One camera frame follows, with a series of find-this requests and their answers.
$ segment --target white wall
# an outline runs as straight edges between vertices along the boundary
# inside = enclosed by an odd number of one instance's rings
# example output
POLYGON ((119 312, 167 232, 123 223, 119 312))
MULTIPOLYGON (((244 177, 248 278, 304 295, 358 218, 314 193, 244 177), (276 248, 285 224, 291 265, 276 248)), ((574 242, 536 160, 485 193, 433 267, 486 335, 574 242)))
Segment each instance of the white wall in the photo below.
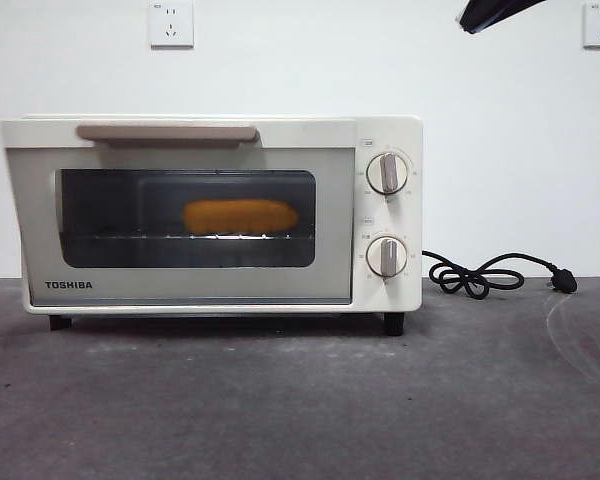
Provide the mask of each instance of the white wall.
MULTIPOLYGON (((193 51, 147 47, 148 3, 0 0, 0 119, 417 114, 428 249, 600 275, 600 52, 581 49, 579 0, 478 36, 454 22, 466 0, 197 0, 193 51)), ((0 145, 0 277, 18 253, 0 145)))

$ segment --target baked bread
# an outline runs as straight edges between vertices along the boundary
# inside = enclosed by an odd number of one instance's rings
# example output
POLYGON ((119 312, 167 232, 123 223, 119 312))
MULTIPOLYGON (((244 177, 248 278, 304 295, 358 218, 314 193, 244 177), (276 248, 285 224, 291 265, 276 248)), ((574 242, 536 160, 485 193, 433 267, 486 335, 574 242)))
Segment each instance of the baked bread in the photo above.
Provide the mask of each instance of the baked bread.
POLYGON ((298 212, 278 200, 196 200, 184 206, 182 219, 195 235, 267 234, 294 227, 298 212))

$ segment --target gray countertop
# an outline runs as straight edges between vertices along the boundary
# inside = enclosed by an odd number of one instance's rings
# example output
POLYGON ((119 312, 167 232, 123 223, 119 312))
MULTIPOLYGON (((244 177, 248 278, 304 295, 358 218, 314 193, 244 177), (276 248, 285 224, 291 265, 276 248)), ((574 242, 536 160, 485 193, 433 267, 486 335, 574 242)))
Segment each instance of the gray countertop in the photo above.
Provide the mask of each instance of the gray countertop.
POLYGON ((374 316, 78 319, 0 280, 2 479, 600 479, 600 279, 374 316))

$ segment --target toaster oven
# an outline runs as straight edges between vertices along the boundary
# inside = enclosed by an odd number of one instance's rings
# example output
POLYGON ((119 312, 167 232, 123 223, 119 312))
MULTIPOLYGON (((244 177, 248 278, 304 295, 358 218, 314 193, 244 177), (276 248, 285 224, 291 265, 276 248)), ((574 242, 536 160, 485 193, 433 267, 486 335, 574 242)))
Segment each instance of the toaster oven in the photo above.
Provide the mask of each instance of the toaster oven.
POLYGON ((415 117, 2 126, 24 306, 52 327, 77 315, 377 312, 396 333, 421 304, 415 117))

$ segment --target white knob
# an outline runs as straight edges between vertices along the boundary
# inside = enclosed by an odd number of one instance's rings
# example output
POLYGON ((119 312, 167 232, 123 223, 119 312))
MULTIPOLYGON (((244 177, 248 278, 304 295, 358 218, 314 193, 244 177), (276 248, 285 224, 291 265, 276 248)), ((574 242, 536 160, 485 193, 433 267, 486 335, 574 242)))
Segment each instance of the white knob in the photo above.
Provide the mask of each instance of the white knob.
POLYGON ((397 238, 378 238, 369 245, 367 263, 376 275, 395 277, 407 266, 407 248, 397 238))
POLYGON ((403 158, 395 153, 378 155, 367 168, 367 180, 371 187, 383 195, 391 195, 402 190, 407 183, 409 170, 403 158))

